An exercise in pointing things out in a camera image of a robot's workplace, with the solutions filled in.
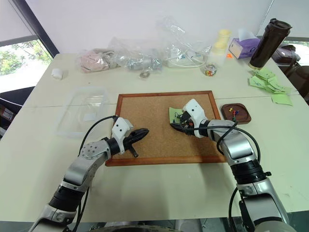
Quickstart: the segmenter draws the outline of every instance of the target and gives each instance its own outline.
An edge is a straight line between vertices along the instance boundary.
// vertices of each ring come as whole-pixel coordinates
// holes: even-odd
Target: tree
[[[29,59],[37,59],[42,61],[44,64],[49,64],[52,60],[49,53],[37,40],[13,44],[12,48],[15,50],[22,49],[27,53]]]
[[[0,51],[0,75],[14,73],[23,65],[23,59],[10,51]]]

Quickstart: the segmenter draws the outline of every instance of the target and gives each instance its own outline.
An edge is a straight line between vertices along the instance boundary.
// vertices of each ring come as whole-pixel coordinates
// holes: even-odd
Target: purple tissue box
[[[251,57],[259,43],[260,39],[258,38],[247,39],[241,42],[239,42],[239,38],[234,38],[229,50],[237,59]]]

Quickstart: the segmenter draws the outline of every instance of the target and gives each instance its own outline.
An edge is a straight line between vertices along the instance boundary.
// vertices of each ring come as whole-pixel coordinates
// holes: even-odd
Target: cork board
[[[186,135],[169,124],[169,107],[181,109],[192,98],[201,105],[209,120],[220,119],[211,91],[119,94],[116,115],[127,118],[134,129],[148,128],[149,133],[133,144],[138,158],[126,151],[113,156],[105,165],[225,162],[215,142]]]

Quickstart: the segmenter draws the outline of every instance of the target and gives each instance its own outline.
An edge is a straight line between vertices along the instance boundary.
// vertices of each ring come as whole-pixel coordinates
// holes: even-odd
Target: wooden frame
[[[201,95],[207,94],[215,119],[221,119],[214,100],[212,91],[188,91],[188,92],[167,92],[167,93],[137,93],[119,94],[115,114],[120,116],[123,98],[126,97],[155,97],[155,96],[177,96],[177,95]],[[226,162],[224,156],[182,156],[182,157],[153,157],[153,158],[130,158],[130,159],[110,159],[106,161],[106,166],[129,166],[129,165],[150,165],[150,164],[175,164],[175,163],[216,163]]]

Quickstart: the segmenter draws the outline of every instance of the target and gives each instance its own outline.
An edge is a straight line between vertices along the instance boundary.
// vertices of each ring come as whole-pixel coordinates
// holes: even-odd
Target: clear plastic bag
[[[142,73],[162,70],[162,59],[158,41],[120,40],[113,38],[109,48],[115,51],[113,61],[129,70]]]
[[[157,29],[165,44],[162,59],[166,66],[197,68],[205,64],[211,46],[190,37],[173,17],[163,17],[157,22]]]
[[[76,59],[77,66],[82,72],[93,73],[116,68],[118,65],[112,60],[114,51],[107,49],[92,49],[83,51]]]

